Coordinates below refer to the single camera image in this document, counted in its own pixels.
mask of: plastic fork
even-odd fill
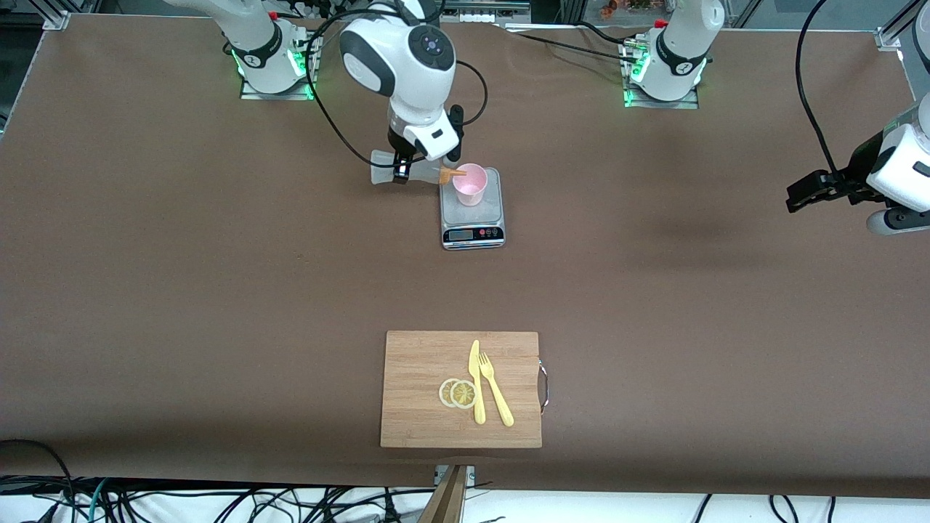
[[[504,426],[513,426],[511,408],[507,406],[504,395],[500,393],[498,388],[498,383],[494,381],[494,366],[491,365],[491,358],[487,357],[486,353],[481,353],[478,355],[478,364],[481,368],[481,375],[485,377],[488,383],[491,383],[491,392],[494,393],[494,402],[498,404],[500,419],[504,422]]]

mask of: wooden cutting board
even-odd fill
[[[473,382],[468,372],[472,342],[481,343],[494,365],[513,426],[500,420],[494,396],[482,378],[487,421],[472,409],[450,408],[439,387],[449,378]],[[539,336],[536,332],[391,330],[384,355],[381,446],[415,449],[538,449]]]

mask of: yellow knife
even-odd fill
[[[468,356],[468,373],[474,380],[474,422],[485,424],[485,400],[481,397],[481,370],[478,364],[478,341],[472,343],[472,353]]]

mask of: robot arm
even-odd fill
[[[307,39],[306,29],[287,20],[272,21],[261,0],[165,1],[212,18],[232,45],[242,76],[256,91],[280,93],[303,78],[293,53],[302,50],[298,42]]]
[[[389,142],[398,162],[408,162],[417,152],[431,161],[441,158],[459,142],[445,112],[456,51],[439,27],[421,22],[435,11],[435,4],[376,0],[369,8],[386,14],[353,20],[339,36],[346,71],[390,99]]]
[[[930,4],[914,22],[914,41],[922,58],[930,31]],[[924,58],[930,70],[930,60]],[[814,171],[788,188],[789,212],[807,205],[847,197],[851,205],[884,203],[866,225],[878,235],[930,229],[930,94],[914,103],[885,128],[860,145],[846,168],[836,173]]]
[[[631,77],[652,98],[676,101],[700,81],[707,51],[724,27],[720,0],[679,0],[669,25],[644,35],[649,57]]]

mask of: cutting board handle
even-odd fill
[[[543,400],[539,402],[539,415],[541,416],[546,411],[546,406],[549,405],[549,373],[542,366],[542,358],[539,359],[539,373],[542,374],[542,386],[546,394]]]

